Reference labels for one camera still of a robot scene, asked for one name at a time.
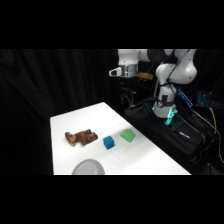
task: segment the stuffed toy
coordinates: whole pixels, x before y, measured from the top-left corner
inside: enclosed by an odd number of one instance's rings
[[[75,135],[66,132],[65,137],[72,146],[75,146],[77,142],[80,142],[82,145],[87,145],[98,139],[98,136],[94,132],[92,133],[91,130],[82,131]]]

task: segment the black curtain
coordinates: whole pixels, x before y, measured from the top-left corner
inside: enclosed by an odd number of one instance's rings
[[[195,55],[200,90],[224,95],[222,49]],[[53,174],[50,117],[100,102],[119,110],[117,50],[0,50],[0,172]]]

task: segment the cable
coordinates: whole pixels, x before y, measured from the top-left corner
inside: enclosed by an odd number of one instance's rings
[[[194,142],[191,142],[191,141],[189,141],[189,143],[191,143],[192,145],[197,146],[199,148],[199,151],[201,149],[200,154],[201,154],[201,152],[204,152],[205,153],[205,156],[206,156],[206,158],[208,160],[208,163],[209,163],[209,175],[212,175],[211,160],[209,159],[209,156],[207,155],[207,153],[203,150],[203,148],[200,145],[197,145],[197,144],[195,144]]]
[[[215,135],[216,135],[216,133],[217,133],[217,123],[216,123],[216,119],[215,119],[215,114],[214,114],[214,111],[213,111],[213,109],[212,108],[210,108],[210,111],[212,112],[212,116],[213,116],[213,119],[214,119],[214,124],[215,124]],[[205,149],[205,151],[206,150],[208,150],[210,147],[211,147],[211,145],[213,144],[213,142],[214,142],[214,139],[212,139],[212,142],[211,142],[211,144]]]
[[[195,130],[197,133],[199,133],[202,138],[203,138],[203,143],[205,143],[205,136],[203,134],[201,134],[196,128],[194,128],[193,126],[191,126],[186,120],[184,120],[179,114],[177,114],[177,116],[183,120],[187,125],[189,125],[193,130]]]
[[[172,88],[172,85],[170,85],[170,88],[171,88],[171,90],[172,90],[172,92],[173,92],[173,94],[175,95],[175,97],[177,96],[177,92],[176,92],[176,94],[174,93],[174,90],[173,90],[173,88]],[[192,123],[194,124],[193,126],[195,127],[195,120],[187,113],[187,111],[184,109],[184,107],[183,107],[183,105],[181,104],[181,102],[180,102],[180,100],[178,99],[178,97],[176,97],[176,99],[178,100],[178,102],[179,102],[179,104],[180,104],[180,106],[181,106],[181,108],[182,108],[182,110],[184,111],[184,113],[193,121]],[[204,137],[204,135],[201,133],[201,132],[199,132],[199,131],[197,131],[201,136],[202,136],[202,138],[204,139],[205,137]]]
[[[140,82],[137,82],[137,83],[138,83],[140,86],[142,86],[143,88],[148,89],[148,90],[150,90],[151,92],[153,92],[153,90],[150,89],[149,87],[142,85]]]
[[[155,64],[155,62],[152,63],[152,66],[150,67],[150,69],[148,70],[147,73],[149,73],[149,72],[151,71],[151,69],[152,69],[152,67],[154,66],[154,64]]]
[[[222,143],[222,138],[221,135],[219,133],[219,131],[217,130],[217,128],[215,128],[212,124],[210,124],[205,118],[203,118],[200,114],[198,114],[196,111],[194,111],[192,108],[190,108],[191,111],[193,113],[195,113],[198,117],[200,117],[203,121],[205,121],[207,124],[209,124],[212,128],[214,128],[217,132],[217,134],[219,135],[219,158],[222,161],[222,163],[224,163],[223,159],[222,159],[222,155],[221,155],[221,143]]]

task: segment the tabletop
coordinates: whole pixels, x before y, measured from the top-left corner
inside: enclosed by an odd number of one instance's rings
[[[71,175],[87,159],[98,161],[106,175],[190,175],[106,103],[52,117],[50,122],[55,175]],[[72,147],[65,138],[65,132],[88,129],[98,135],[98,140],[89,145],[77,143]],[[120,137],[126,129],[136,135],[131,143]],[[115,141],[110,150],[103,143],[108,136]]]

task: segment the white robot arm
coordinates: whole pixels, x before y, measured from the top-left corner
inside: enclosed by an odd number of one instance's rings
[[[178,63],[163,64],[174,52]],[[119,67],[109,72],[111,77],[134,78],[138,72],[138,62],[162,63],[156,76],[160,85],[160,93],[153,110],[157,117],[167,118],[167,125],[177,113],[174,98],[176,88],[172,83],[189,84],[196,75],[197,70],[193,64],[196,49],[119,49]]]

